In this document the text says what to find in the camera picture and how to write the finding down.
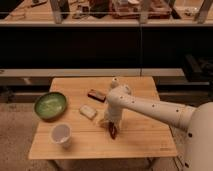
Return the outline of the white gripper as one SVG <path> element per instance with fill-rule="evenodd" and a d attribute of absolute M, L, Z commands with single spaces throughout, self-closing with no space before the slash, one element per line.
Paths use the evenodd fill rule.
<path fill-rule="evenodd" d="M 122 107 L 109 104 L 104 112 L 104 118 L 107 121 L 114 123 L 114 127 L 117 129 L 117 131 L 120 131 L 122 128 L 122 113 Z"/>

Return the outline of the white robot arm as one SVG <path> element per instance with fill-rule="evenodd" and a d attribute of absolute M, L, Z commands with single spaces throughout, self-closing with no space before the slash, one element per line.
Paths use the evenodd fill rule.
<path fill-rule="evenodd" d="M 127 85 L 120 85 L 106 96 L 105 116 L 119 123 L 124 109 L 135 111 L 187 133 L 183 171 L 213 171 L 213 102 L 199 107 L 131 95 Z"/>

